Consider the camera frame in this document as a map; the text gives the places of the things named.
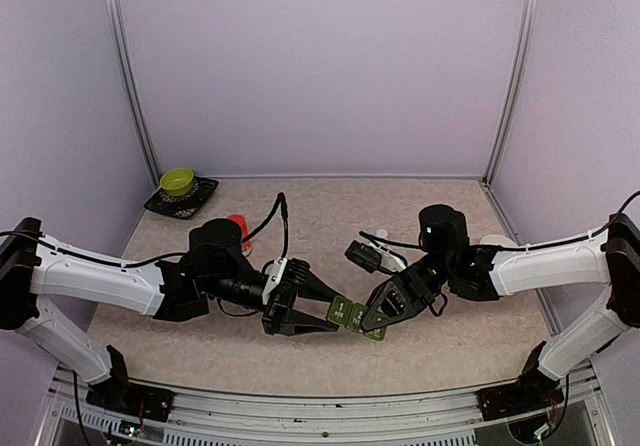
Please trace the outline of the green pill organizer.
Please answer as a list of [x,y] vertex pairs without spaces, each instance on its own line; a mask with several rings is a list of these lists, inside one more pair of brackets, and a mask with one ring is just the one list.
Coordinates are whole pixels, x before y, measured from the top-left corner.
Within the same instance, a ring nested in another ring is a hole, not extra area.
[[386,328],[376,328],[371,331],[364,331],[361,327],[361,321],[369,308],[360,303],[354,303],[351,300],[336,296],[327,309],[325,319],[333,325],[345,328],[353,333],[360,334],[375,341],[383,341],[386,335]]

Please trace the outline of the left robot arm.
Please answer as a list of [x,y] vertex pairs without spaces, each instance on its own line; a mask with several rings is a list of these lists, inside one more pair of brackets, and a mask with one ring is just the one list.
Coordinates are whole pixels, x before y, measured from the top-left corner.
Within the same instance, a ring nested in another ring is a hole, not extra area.
[[63,243],[23,219],[1,234],[1,327],[35,342],[72,368],[121,411],[140,400],[123,355],[90,339],[49,301],[76,297],[135,311],[166,322],[204,316],[209,303],[228,302],[244,314],[258,314],[268,335],[334,333],[337,325],[295,309],[297,299],[331,303],[337,292],[307,262],[281,254],[264,270],[243,253],[255,237],[230,218],[192,229],[185,252],[144,261],[96,255]]

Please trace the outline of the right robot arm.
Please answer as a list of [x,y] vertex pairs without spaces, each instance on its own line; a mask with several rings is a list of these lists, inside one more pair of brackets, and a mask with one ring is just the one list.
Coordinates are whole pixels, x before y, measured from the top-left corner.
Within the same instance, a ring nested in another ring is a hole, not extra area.
[[424,257],[372,292],[362,330],[418,316],[444,286],[482,302],[562,285],[602,285],[586,311],[530,353],[511,389],[520,409],[535,408],[576,364],[639,325],[639,230],[621,211],[596,231],[521,247],[471,244],[464,214],[448,205],[423,208],[419,225]]

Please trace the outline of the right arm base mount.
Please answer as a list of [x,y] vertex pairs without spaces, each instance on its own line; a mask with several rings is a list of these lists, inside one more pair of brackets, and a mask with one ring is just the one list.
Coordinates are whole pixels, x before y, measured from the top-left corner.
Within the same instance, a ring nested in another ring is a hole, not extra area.
[[551,388],[514,382],[483,388],[476,393],[484,421],[516,416],[562,403],[564,393],[557,383]]

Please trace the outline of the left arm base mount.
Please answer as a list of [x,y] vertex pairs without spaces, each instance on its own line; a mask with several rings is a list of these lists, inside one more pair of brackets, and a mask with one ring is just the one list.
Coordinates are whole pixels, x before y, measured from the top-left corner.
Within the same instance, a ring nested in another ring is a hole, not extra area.
[[167,422],[174,393],[137,383],[90,386],[86,402],[108,411],[135,416],[142,420]]

